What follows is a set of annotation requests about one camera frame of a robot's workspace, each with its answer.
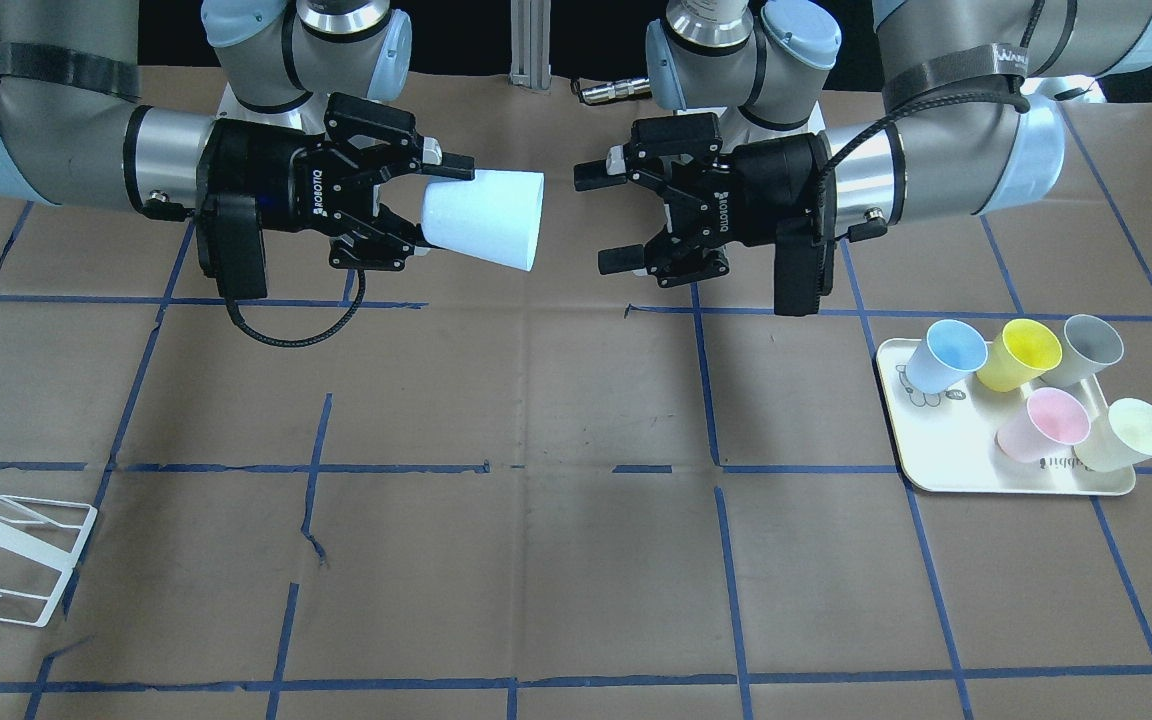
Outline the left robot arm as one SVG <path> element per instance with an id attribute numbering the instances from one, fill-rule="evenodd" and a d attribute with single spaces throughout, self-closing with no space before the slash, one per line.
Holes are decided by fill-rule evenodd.
<path id="1" fill-rule="evenodd" d="M 664 118 L 576 165 L 589 191 L 635 183 L 666 206 L 652 240 L 600 251 L 602 274 L 673 287 L 772 247 L 774 311 L 817 313 L 838 241 L 1043 199 L 1064 160 L 1055 100 L 1029 78 L 1152 67 L 1152 1 L 876 1 L 882 118 L 809 132 L 841 50 L 810 1 L 670 1 L 646 29 Z"/>

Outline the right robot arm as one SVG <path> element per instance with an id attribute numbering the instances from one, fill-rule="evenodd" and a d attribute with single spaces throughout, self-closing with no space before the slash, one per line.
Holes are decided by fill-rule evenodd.
<path id="1" fill-rule="evenodd" d="M 388 1 L 206 1 L 206 38 L 250 118 L 141 100 L 136 1 L 0 1 L 0 195 L 191 219 L 225 296 L 264 296 L 262 232 L 396 251 L 420 228 L 378 200 L 408 173 L 470 181 L 392 101 L 411 22 Z"/>

